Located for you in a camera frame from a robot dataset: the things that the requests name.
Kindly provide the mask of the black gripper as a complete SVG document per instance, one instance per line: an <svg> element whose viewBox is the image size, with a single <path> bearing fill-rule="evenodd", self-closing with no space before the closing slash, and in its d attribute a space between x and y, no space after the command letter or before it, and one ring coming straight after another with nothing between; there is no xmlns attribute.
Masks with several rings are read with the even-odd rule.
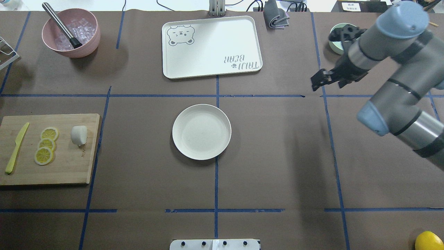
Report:
<svg viewBox="0 0 444 250"><path fill-rule="evenodd" d="M367 74L367 69L356 66L351 61L348 54L344 53L336 62L335 67L332 70L328 71L326 69L320 69L311 76L312 91L316 91L324 85L333 84L335 82L338 82L338 87L343 88L354 81L360 81Z"/></svg>

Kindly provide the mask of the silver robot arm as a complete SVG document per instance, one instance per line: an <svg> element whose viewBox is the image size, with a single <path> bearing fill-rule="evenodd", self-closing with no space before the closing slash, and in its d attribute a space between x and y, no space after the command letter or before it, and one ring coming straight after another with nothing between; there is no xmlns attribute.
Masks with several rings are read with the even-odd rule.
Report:
<svg viewBox="0 0 444 250"><path fill-rule="evenodd" d="M331 70L311 77L312 90L338 83L340 88L363 79L386 58L399 67L357 113L357 120L379 136L393 134L417 155L444 166L443 124L417 107L431 90L443 89L443 41L428 30L429 15L412 1L382 13L369 29L351 24L331 30L343 54Z"/></svg>

